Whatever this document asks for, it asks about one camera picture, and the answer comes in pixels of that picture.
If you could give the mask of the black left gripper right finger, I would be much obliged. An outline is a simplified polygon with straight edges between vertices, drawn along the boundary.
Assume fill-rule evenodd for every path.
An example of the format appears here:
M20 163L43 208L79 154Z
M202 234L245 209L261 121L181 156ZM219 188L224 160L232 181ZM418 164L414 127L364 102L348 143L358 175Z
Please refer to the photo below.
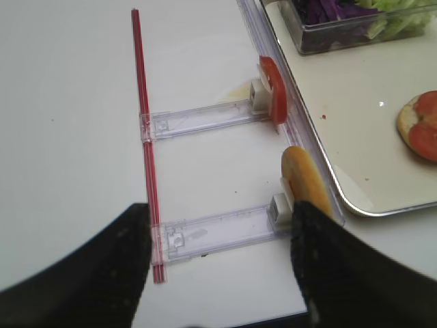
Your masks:
M436 280L370 247L310 202L294 205L290 257L310 327L436 326Z

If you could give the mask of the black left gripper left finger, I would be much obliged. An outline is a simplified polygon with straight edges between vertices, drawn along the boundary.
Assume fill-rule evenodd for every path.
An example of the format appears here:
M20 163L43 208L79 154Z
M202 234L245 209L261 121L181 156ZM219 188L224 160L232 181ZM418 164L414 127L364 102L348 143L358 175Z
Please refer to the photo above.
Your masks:
M147 204L132 204L95 237L1 292L2 327L131 327L152 257Z

